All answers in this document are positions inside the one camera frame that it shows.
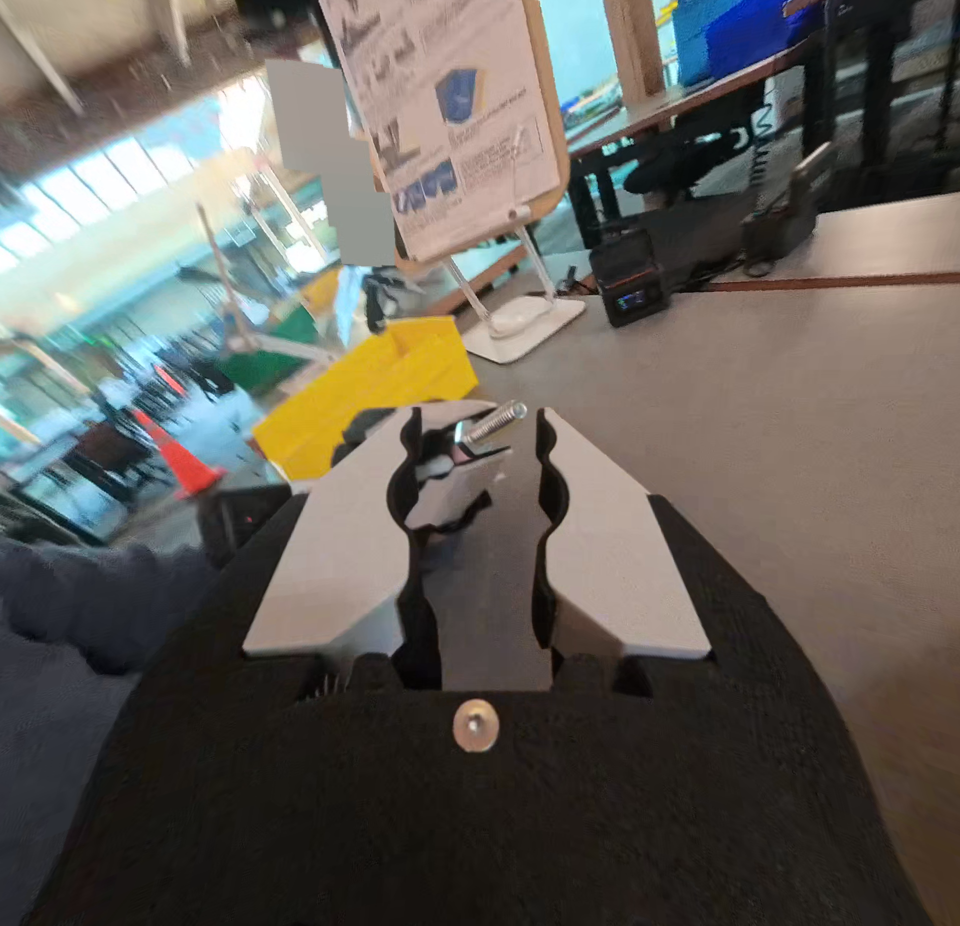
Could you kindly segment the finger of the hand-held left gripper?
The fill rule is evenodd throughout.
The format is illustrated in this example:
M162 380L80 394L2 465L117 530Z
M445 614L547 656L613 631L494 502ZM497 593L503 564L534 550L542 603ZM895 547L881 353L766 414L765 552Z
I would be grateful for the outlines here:
M456 421L486 416L497 404L488 400L433 400L416 405L421 411L421 428L424 433L443 430ZM341 440L333 449L333 464L342 462L359 448L384 421L394 414L397 407L368 408L357 413L342 430Z
M509 445L465 444L466 428L431 430L414 465L417 499L404 520L411 531L453 532L504 476Z

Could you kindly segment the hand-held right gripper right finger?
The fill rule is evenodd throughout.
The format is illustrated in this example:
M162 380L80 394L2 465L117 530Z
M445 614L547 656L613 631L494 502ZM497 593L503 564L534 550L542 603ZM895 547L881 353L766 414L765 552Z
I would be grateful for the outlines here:
M551 408L535 420L534 636L558 658L702 660L712 647L652 494Z

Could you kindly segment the steel bolt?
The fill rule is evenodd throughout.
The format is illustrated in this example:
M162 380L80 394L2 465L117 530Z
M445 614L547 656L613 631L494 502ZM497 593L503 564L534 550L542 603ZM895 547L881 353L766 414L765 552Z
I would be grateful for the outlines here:
M496 437L508 427L527 416L527 406L511 400L490 410L483 416L458 421L453 427L450 457L455 465L473 463L503 452Z

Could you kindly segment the instruction sheet on clipboard stand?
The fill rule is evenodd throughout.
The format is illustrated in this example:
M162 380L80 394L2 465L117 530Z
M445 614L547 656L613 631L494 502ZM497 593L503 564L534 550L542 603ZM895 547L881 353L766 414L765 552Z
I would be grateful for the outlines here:
M487 220L485 225L462 243L451 246L434 255L418 259L408 248L395 248L394 263L406 274L428 272L443 265L453 276L463 296L474 309L479 320L478 325L462 335L466 350L498 365L508 365L542 345L546 340L582 315L586 309L580 299L562 299L556 295L551 276L546 270L546 262L533 245L527 225L547 216L563 199L570 182L570 154L565 136L560 104L558 100L553 66L549 56L546 26L542 17L539 0L522 0L527 38L532 50L536 81L546 111L549 129L549 147L554 155L558 170L557 184L539 194L532 200L513 202L503 219ZM526 258L531 262L544 294L555 299L551 313L535 321L527 330L505 341L495 341L488 333L487 319L491 310L477 296L471 281L465 279L457 266L454 256L472 248L479 247L487 240L511 233L520 243Z

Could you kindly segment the black electronic box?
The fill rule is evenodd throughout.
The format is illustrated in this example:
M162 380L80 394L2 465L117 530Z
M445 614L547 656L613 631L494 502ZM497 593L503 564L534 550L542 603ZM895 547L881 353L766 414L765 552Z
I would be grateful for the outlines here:
M218 569L226 567L291 499L288 484L210 488L195 498L201 546Z

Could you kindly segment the white computer mouse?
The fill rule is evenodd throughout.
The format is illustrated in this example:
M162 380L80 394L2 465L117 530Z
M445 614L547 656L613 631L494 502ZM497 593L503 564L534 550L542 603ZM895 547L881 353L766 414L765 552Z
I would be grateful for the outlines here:
M523 295L492 311L486 328L495 341L505 341L527 330L535 321L551 313L555 299L546 295Z

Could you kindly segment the orange traffic cone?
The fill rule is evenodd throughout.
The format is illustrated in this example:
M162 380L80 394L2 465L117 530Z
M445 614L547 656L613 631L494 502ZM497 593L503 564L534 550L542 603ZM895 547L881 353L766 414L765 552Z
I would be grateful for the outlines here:
M199 497L211 488L216 487L226 476L225 470L204 463L143 411L134 408L131 414L150 437L162 459L173 473L178 486L177 496L179 498L194 499Z

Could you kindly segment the black portable power station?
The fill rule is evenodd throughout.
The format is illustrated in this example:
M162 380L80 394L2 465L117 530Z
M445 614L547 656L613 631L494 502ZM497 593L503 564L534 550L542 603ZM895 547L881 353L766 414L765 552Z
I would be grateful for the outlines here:
M614 234L589 252L590 270L609 325L622 328L669 307L663 268L646 228Z

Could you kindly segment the person's dark blue clothing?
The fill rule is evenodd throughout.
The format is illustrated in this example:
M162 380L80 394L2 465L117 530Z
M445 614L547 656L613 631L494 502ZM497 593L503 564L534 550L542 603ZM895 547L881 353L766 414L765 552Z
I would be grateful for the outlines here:
M32 907L139 675L218 573L193 546L2 539L2 924Z

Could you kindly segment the printed instruction sheet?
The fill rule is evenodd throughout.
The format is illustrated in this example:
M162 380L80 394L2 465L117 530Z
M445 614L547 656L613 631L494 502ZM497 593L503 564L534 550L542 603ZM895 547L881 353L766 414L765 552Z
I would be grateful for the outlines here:
M412 262L559 188L523 0L318 0Z

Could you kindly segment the black office chair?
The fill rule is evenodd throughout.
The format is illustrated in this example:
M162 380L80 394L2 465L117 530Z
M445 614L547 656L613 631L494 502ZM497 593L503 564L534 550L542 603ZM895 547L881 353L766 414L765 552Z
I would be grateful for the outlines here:
M655 191L677 195L689 190L742 151L741 132L734 128L709 140L684 141L658 152L631 170L623 180L623 189L636 196Z

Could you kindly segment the long brown-edged table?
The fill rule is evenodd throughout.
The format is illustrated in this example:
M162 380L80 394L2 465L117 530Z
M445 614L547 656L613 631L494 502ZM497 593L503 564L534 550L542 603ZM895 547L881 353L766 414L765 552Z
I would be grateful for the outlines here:
M713 133L742 130L755 139L754 119L767 104L768 80L823 56L821 32L698 89L672 87L588 126L568 141L569 198L582 245L601 240L604 221L621 216L615 168L680 150Z

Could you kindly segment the dark grey box device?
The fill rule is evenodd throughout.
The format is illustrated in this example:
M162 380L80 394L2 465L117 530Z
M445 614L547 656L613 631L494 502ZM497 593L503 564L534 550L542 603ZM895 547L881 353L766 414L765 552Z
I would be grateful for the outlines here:
M822 143L796 164L785 188L741 223L742 271L751 279L772 272L813 233L823 197L831 188L837 148Z

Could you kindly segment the black-legged brown table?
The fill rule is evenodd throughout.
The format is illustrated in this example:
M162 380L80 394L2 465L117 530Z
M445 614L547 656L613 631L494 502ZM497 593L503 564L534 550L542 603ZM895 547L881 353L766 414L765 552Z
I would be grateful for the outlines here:
M862 32L866 73L862 93L860 162L835 172L825 202L828 211L935 196L958 170L958 145L950 143L954 100L958 98L958 0L953 1L939 119L920 147L889 155L896 46L910 32L913 7L921 0L787 0L789 17L822 8L822 31L805 47L804 154L834 138L837 49L843 37Z

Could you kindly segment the wooden post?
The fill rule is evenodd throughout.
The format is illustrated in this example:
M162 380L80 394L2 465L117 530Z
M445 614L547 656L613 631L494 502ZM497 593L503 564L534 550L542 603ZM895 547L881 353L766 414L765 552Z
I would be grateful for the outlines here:
M664 92L653 0L603 0L622 101L632 106Z

